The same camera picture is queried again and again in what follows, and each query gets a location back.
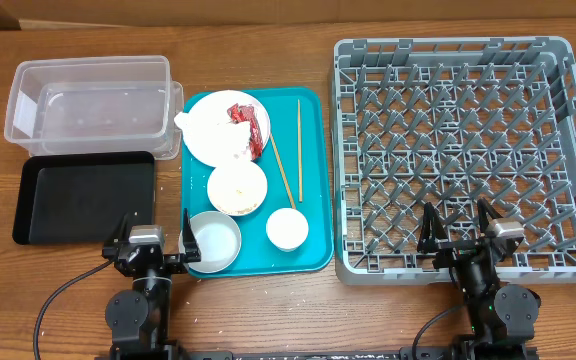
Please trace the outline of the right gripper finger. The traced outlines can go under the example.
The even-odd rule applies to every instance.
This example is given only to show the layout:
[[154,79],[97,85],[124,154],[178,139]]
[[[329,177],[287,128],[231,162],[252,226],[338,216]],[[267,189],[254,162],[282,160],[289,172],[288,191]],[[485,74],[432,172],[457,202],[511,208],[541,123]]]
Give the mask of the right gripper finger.
[[438,252],[443,249],[443,243],[447,240],[448,235],[439,212],[430,202],[425,203],[417,251],[420,253]]
[[498,226],[503,216],[485,199],[477,201],[478,224],[482,235],[498,235]]

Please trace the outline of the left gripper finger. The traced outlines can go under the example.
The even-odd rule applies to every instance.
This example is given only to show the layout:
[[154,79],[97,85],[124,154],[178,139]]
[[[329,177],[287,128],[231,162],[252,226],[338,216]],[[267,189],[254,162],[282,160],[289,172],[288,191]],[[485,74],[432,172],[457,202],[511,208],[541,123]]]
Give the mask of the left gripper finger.
[[183,224],[182,224],[182,245],[184,252],[185,263],[195,263],[201,261],[201,251],[199,249],[197,240],[193,233],[188,209],[183,210]]
[[114,246],[116,244],[126,242],[129,238],[130,230],[132,229],[132,219],[133,219],[132,213],[125,213],[121,217],[119,224],[111,232],[109,238],[104,241],[104,245]]

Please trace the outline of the grey-white bowl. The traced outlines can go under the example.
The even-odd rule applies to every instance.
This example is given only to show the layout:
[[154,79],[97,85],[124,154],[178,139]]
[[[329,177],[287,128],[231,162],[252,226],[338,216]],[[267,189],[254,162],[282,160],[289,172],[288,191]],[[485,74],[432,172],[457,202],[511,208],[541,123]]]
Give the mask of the grey-white bowl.
[[187,209],[182,213],[182,232],[178,248],[186,252],[184,231],[191,230],[199,251],[200,261],[190,262],[186,267],[198,274],[216,274],[225,270],[239,255],[242,235],[237,223],[228,215],[218,211],[205,211],[190,216]]

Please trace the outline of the pink bowl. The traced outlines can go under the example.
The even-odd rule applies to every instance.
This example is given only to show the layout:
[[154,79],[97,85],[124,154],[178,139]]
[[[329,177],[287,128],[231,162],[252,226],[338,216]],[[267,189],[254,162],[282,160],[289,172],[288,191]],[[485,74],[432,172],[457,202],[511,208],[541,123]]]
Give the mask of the pink bowl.
[[233,161],[216,167],[207,181],[213,207],[229,216],[245,216],[264,202],[268,181],[264,171],[251,161]]

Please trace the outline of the white cup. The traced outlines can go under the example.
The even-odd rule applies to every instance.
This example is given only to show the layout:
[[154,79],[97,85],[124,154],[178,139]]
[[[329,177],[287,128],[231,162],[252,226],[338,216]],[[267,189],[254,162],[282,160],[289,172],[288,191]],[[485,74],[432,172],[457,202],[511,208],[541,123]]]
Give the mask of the white cup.
[[309,225],[306,217],[298,210],[281,208],[269,216],[266,233],[275,247],[284,252],[291,252],[305,242]]

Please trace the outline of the red wrapper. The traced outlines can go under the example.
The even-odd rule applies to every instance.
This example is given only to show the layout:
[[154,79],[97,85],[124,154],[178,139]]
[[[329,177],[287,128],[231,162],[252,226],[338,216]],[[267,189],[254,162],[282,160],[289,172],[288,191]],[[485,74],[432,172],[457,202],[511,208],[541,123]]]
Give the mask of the red wrapper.
[[248,148],[251,152],[251,159],[256,160],[262,155],[263,137],[256,118],[256,110],[253,105],[239,105],[235,103],[227,109],[231,121],[235,124],[247,124],[249,127]]

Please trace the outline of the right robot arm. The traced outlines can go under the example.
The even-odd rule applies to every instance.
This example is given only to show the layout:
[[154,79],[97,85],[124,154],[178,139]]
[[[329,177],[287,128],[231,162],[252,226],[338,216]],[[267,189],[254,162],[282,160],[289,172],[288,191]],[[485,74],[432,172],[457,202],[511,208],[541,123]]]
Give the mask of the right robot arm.
[[[524,240],[523,225],[497,212],[485,199],[477,201],[480,236],[450,241],[437,209],[424,205],[417,251],[433,253],[433,267],[447,269],[463,297],[429,320],[416,334],[411,356],[422,359],[536,359],[537,350],[526,346],[535,336],[540,296],[519,285],[504,285],[496,264],[509,258]],[[446,348],[422,350],[422,335],[444,317],[466,309],[470,334],[457,335]]]

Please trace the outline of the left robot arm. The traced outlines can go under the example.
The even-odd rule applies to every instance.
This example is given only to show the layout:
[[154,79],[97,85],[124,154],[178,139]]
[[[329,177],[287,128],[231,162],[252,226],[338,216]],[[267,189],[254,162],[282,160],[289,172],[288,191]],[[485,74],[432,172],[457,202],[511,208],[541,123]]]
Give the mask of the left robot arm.
[[111,359],[188,359],[188,352],[168,338],[172,276],[188,271],[201,260],[201,251],[187,212],[182,217],[183,250],[164,252],[165,239],[159,225],[131,224],[123,216],[113,235],[103,244],[102,257],[132,288],[109,300],[105,320],[112,332]]

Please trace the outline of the grey dishwasher rack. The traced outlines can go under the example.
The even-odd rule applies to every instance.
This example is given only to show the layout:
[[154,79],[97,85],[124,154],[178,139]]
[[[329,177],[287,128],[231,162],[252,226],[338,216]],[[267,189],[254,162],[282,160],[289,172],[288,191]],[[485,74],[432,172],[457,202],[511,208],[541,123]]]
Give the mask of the grey dishwasher rack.
[[335,270],[348,285],[445,282],[417,249],[477,203],[519,221],[509,282],[576,283],[576,61],[556,36],[343,39],[333,50]]

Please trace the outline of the black tray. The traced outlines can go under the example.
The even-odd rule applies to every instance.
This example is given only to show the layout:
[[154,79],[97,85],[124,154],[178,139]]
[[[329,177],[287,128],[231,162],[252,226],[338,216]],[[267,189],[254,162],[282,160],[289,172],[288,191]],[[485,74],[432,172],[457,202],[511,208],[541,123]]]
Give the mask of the black tray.
[[145,151],[34,156],[22,168],[19,245],[104,242],[125,213],[154,223],[155,159]]

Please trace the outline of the teal serving tray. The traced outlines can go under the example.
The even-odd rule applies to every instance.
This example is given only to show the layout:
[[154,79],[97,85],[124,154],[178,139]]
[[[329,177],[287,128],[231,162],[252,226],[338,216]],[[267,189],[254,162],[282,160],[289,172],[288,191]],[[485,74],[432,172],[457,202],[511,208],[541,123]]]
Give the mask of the teal serving tray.
[[261,102],[269,114],[271,131],[278,147],[292,195],[298,197],[297,100],[301,101],[303,202],[297,209],[305,215],[309,233],[296,250],[284,252],[266,234],[271,213],[290,205],[271,144],[258,161],[268,180],[262,205],[252,214],[237,217],[243,239],[234,263],[213,278],[270,275],[317,271],[333,256],[334,236],[330,181],[324,136],[324,121],[319,97],[304,87],[253,89],[248,92]]

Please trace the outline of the large white plate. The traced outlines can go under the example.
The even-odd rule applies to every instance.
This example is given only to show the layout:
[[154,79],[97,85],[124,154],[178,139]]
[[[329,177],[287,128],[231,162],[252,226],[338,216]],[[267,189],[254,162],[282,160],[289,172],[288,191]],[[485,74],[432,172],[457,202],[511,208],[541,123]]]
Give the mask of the large white plate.
[[186,148],[210,167],[231,160],[255,161],[270,137],[267,110],[252,95],[222,90],[201,97],[189,110],[177,114]]

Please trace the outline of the clear plastic bin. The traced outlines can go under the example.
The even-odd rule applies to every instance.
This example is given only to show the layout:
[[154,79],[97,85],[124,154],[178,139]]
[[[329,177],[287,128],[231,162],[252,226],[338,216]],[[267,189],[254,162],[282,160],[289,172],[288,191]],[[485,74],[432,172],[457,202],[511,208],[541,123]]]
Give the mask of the clear plastic bin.
[[4,137],[32,156],[180,151],[180,83],[161,55],[32,60],[10,88]]

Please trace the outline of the left wooden chopstick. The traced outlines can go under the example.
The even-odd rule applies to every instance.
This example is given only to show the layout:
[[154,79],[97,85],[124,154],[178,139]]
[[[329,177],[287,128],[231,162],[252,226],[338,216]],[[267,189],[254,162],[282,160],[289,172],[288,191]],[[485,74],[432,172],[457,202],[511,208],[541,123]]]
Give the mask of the left wooden chopstick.
[[281,177],[282,177],[282,181],[283,181],[283,184],[284,184],[284,187],[285,187],[285,190],[286,190],[286,193],[287,193],[287,196],[288,196],[288,199],[289,199],[291,208],[292,208],[293,210],[296,210],[296,204],[295,204],[295,201],[294,201],[294,198],[293,198],[293,195],[292,195],[292,191],[291,191],[291,188],[290,188],[290,185],[289,185],[289,182],[288,182],[288,180],[287,180],[287,176],[286,176],[286,173],[285,173],[285,170],[284,170],[284,167],[283,167],[283,163],[282,163],[282,160],[281,160],[281,156],[280,156],[280,153],[279,153],[278,147],[277,147],[277,145],[276,145],[276,142],[275,142],[275,140],[274,140],[274,137],[273,137],[272,132],[271,132],[270,135],[269,135],[269,139],[270,139],[270,142],[271,142],[271,144],[272,144],[272,148],[273,148],[273,151],[274,151],[274,154],[275,154],[275,158],[276,158],[276,161],[277,161],[277,165],[278,165],[278,168],[279,168]]

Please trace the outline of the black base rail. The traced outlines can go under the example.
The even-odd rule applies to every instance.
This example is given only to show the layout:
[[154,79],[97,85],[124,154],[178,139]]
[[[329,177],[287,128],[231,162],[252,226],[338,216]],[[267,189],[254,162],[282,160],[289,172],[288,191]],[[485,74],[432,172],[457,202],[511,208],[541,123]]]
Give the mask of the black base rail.
[[[520,355],[493,355],[484,352],[483,355],[467,358],[465,355],[453,355],[449,347],[419,347],[417,348],[417,358],[420,360],[449,360],[449,359],[522,359]],[[539,355],[536,348],[528,348],[526,357],[523,359],[538,360]],[[399,350],[381,352],[279,352],[279,353],[240,353],[235,354],[229,351],[203,351],[189,352],[188,355],[181,356],[180,359],[192,360],[412,360],[411,347],[403,347]]]

